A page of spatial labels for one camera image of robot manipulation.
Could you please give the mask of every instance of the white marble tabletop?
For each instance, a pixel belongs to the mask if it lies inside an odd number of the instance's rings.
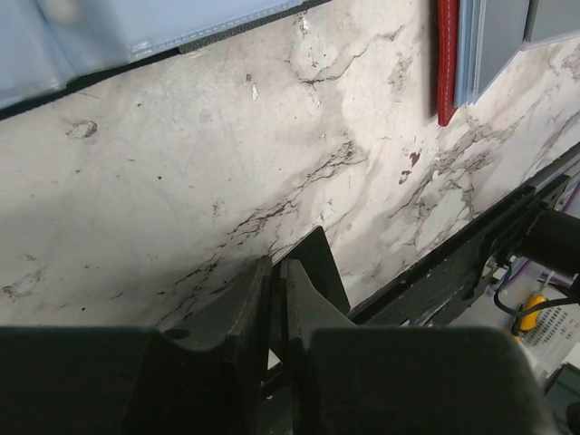
[[[434,2],[333,0],[0,122],[0,323],[158,324],[324,226],[356,305],[580,140],[580,41],[448,128]]]

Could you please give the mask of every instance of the red leather edge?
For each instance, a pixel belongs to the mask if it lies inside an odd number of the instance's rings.
[[[439,78],[437,113],[439,124],[448,125],[457,110],[453,105],[457,68],[459,0],[439,1]]]

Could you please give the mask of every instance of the wire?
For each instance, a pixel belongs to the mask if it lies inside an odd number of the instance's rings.
[[[545,310],[547,308],[554,308],[556,306],[563,306],[563,305],[580,304],[580,300],[578,300],[578,299],[575,299],[572,297],[565,297],[565,298],[561,298],[561,299],[555,299],[553,301],[542,302],[540,304],[534,305],[533,307],[531,307],[525,311],[514,310],[513,308],[510,308],[507,305],[504,305],[499,300],[499,292],[501,292],[501,290],[506,286],[506,284],[509,281],[510,276],[511,276],[511,266],[509,266],[507,268],[506,273],[501,278],[501,284],[499,285],[498,290],[496,290],[496,293],[493,294],[494,304],[496,305],[497,308],[499,308],[504,313],[508,313],[508,314],[513,315],[515,317],[526,317],[527,315],[530,315],[530,314],[535,313],[537,311]]]

